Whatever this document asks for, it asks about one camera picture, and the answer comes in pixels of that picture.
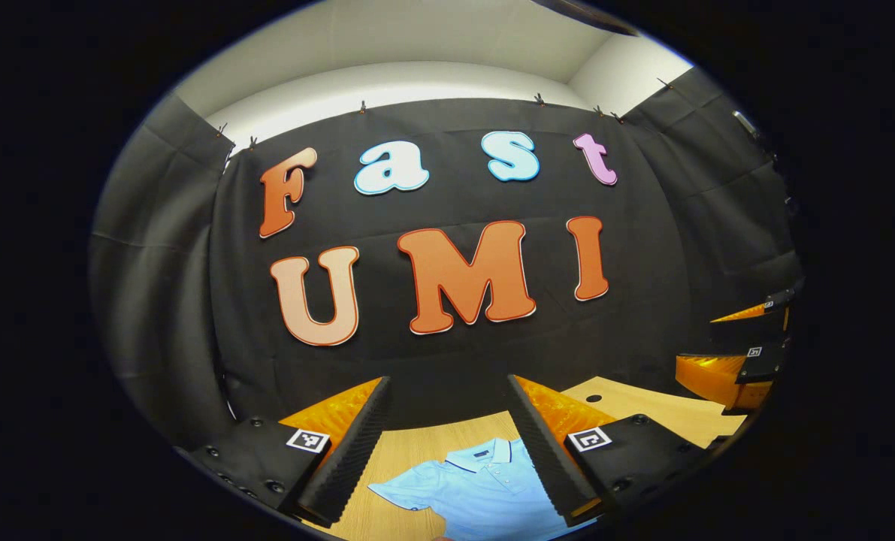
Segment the wooden surface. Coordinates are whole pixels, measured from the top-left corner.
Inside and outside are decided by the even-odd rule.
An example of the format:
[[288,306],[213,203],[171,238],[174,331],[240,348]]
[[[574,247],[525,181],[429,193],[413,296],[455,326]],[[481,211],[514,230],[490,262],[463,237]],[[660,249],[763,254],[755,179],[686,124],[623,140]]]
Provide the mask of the wooden surface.
[[[646,414],[698,446],[708,446],[719,435],[733,434],[745,420],[743,416],[723,416],[724,407],[711,401],[655,393],[603,377],[591,378],[564,394],[583,403],[592,394],[600,394],[601,400],[588,403],[591,407],[618,419]],[[409,511],[395,506],[371,492],[368,484],[388,482],[427,460],[443,462],[448,452],[493,438],[519,438],[508,412],[450,425],[385,431],[340,521],[330,528],[307,524],[349,541],[431,541],[444,532],[440,516],[430,508]]]

